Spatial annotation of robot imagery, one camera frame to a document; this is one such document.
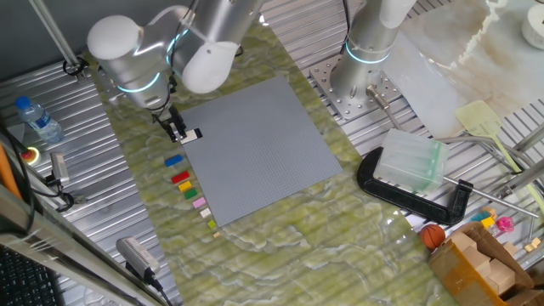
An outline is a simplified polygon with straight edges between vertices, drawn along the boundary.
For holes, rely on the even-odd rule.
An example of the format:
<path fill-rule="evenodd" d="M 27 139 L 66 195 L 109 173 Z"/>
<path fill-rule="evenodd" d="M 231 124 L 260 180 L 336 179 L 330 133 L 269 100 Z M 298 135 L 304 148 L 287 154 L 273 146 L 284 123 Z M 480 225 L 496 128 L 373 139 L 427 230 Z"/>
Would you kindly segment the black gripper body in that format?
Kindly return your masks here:
<path fill-rule="evenodd" d="M 151 115 L 153 121 L 158 122 L 162 127 L 168 127 L 170 123 L 173 123 L 178 128 L 184 126 L 184 120 L 174 104 L 152 110 Z"/>

